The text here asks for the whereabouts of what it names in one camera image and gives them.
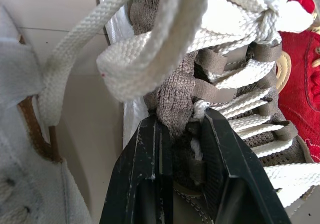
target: red shoe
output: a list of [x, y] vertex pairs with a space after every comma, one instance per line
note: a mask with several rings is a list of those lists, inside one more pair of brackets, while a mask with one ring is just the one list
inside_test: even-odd
[[291, 57], [291, 74], [279, 94], [278, 106], [320, 162], [320, 35], [311, 31], [282, 32], [283, 51]]

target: white shoelace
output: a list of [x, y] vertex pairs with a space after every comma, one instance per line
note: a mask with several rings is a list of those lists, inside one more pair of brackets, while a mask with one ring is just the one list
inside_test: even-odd
[[[41, 116], [48, 126], [59, 122], [65, 86], [77, 53], [127, 1], [105, 0], [72, 29], [53, 51], [43, 74], [46, 89], [38, 99]], [[117, 42], [98, 57], [99, 71], [110, 92], [121, 101], [143, 96], [169, 76], [186, 52], [217, 46], [218, 51], [225, 54], [253, 41], [277, 44], [281, 40], [278, 30], [300, 32], [307, 29], [313, 21], [312, 15], [296, 1], [232, 1], [233, 3], [227, 0], [161, 0], [152, 32]], [[273, 66], [274, 62], [250, 60], [245, 68], [226, 72], [219, 77], [209, 72], [207, 75], [219, 89], [238, 88], [260, 80]], [[215, 109], [227, 118], [233, 117], [265, 104], [261, 98], [268, 91], [256, 90]], [[206, 102], [195, 104], [195, 116], [200, 118], [205, 110], [203, 107], [206, 106], [209, 106]], [[282, 128], [282, 125], [265, 125], [265, 121], [266, 117], [255, 115], [234, 120], [231, 125], [242, 138]], [[261, 157], [284, 150], [291, 143], [275, 141], [254, 151]], [[279, 197], [285, 207], [310, 187], [309, 179], [300, 186], [286, 181], [290, 178], [292, 180], [297, 173], [292, 173], [292, 176], [287, 173], [287, 179], [281, 176], [281, 184], [275, 183], [280, 178], [282, 169], [288, 166], [298, 167], [284, 165], [266, 168], [272, 184], [282, 188]], [[319, 166], [313, 165], [312, 171], [312, 183], [317, 185], [320, 183], [320, 177], [316, 175], [320, 171]], [[295, 190], [290, 197], [285, 191], [286, 187], [287, 190]]]

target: knit sneaker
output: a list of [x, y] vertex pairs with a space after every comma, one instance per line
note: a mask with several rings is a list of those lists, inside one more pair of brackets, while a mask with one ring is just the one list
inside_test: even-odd
[[32, 48], [0, 6], [0, 223], [91, 223], [54, 128], [46, 140], [37, 105], [43, 88]]
[[[123, 14], [121, 7], [128, 1], [104, 0], [53, 51], [43, 69], [46, 87], [38, 98], [46, 125], [59, 122], [77, 52], [118, 9]], [[129, 22], [127, 17], [117, 20], [121, 15], [116, 14], [110, 23], [114, 28], [114, 32], [109, 31], [110, 40], [116, 40], [117, 33], [127, 39], [113, 43], [98, 57], [98, 69], [109, 91], [120, 101], [148, 93], [144, 99], [150, 112], [156, 112], [168, 126], [174, 142], [174, 188], [205, 223], [215, 217], [199, 208], [204, 201], [200, 192], [204, 179], [190, 178], [189, 163], [202, 158], [197, 128], [207, 108], [228, 118], [260, 157], [284, 207], [319, 184], [320, 167], [306, 163], [311, 161], [308, 149], [297, 141], [294, 126], [279, 112], [273, 85], [275, 60], [281, 53], [278, 30], [300, 32], [313, 21], [299, 3], [134, 0], [128, 9], [136, 36], [130, 37], [129, 29], [121, 32], [121, 23], [126, 26]], [[250, 49], [244, 56], [246, 45]]]
[[[135, 35], [153, 29], [159, 1], [133, 0], [128, 5]], [[309, 193], [305, 193], [320, 181], [313, 176], [319, 173], [319, 166], [307, 164], [312, 159], [306, 144], [297, 137], [294, 125], [285, 120], [277, 107], [275, 87], [275, 61], [281, 54], [281, 38], [277, 30], [303, 31], [312, 23], [312, 17], [298, 3], [287, 0], [229, 1], [233, 3], [209, 0], [208, 10], [202, 18], [203, 27], [207, 28], [202, 32], [215, 39], [216, 46], [187, 54], [172, 75], [143, 98], [149, 112], [156, 112], [170, 130], [174, 142], [176, 193], [195, 208], [205, 223], [209, 223], [211, 217], [202, 208], [204, 200], [200, 184], [204, 179], [192, 175], [190, 160], [202, 159], [197, 129], [206, 108], [219, 110], [228, 118], [232, 128], [257, 154], [273, 187], [279, 190], [278, 196], [284, 207], [289, 207], [300, 197], [306, 198]], [[276, 12], [282, 16], [272, 11], [275, 5], [278, 5]], [[215, 9], [217, 7], [223, 10], [222, 14]], [[283, 15], [290, 9], [297, 11], [296, 17]], [[263, 19], [263, 12], [270, 12], [270, 16]], [[235, 21], [230, 23], [232, 20], [225, 14], [228, 17], [234, 15]], [[117, 15], [120, 18], [125, 12]], [[290, 21], [299, 15], [307, 17], [308, 22], [288, 28]], [[116, 20], [109, 23], [107, 31], [116, 30], [116, 24]], [[141, 99], [126, 103], [124, 108], [126, 142], [136, 129], [139, 117], [146, 115], [146, 109]]]

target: brown leather trim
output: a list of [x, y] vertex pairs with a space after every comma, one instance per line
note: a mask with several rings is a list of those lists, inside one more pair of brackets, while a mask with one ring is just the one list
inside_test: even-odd
[[188, 188], [185, 188], [184, 186], [180, 185], [179, 183], [177, 183], [175, 181], [173, 182], [173, 188], [176, 189], [177, 191], [179, 191], [180, 193], [183, 193], [184, 195], [187, 195], [187, 196], [190, 196], [193, 198], [200, 198], [203, 196], [202, 193], [198, 193], [198, 192], [192, 191]]
[[27, 97], [25, 100], [21, 101], [18, 104], [18, 107], [23, 113], [23, 116], [27, 125], [27, 129], [28, 129], [29, 137], [31, 140], [31, 144], [35, 149], [35, 151], [45, 159], [55, 161], [55, 162], [61, 161], [62, 159], [60, 158], [58, 153], [58, 146], [53, 145], [54, 146], [54, 152], [53, 152], [50, 144], [48, 144], [43, 138], [40, 125], [37, 121], [37, 118], [32, 106], [32, 97], [31, 96]]

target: white twisted cord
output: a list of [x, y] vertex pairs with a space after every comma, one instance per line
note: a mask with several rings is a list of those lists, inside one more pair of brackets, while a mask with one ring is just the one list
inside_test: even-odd
[[[49, 57], [43, 71], [46, 89], [38, 100], [41, 116], [48, 126], [59, 122], [67, 78], [77, 53], [127, 1], [105, 0], [98, 5], [69, 32]], [[102, 68], [110, 91], [118, 99], [127, 100], [161, 84], [185, 54], [206, 6], [206, 0], [161, 0], [152, 34], [118, 50], [113, 48], [108, 53], [112, 61], [124, 49], [130, 51], [133, 45], [141, 53], [136, 60], [128, 56], [124, 62], [110, 62], [107, 65], [109, 70]]]
[[192, 138], [190, 145], [191, 145], [192, 151], [194, 152], [194, 159], [197, 161], [201, 161], [203, 154], [201, 151], [201, 146], [200, 146], [199, 140], [196, 138]]

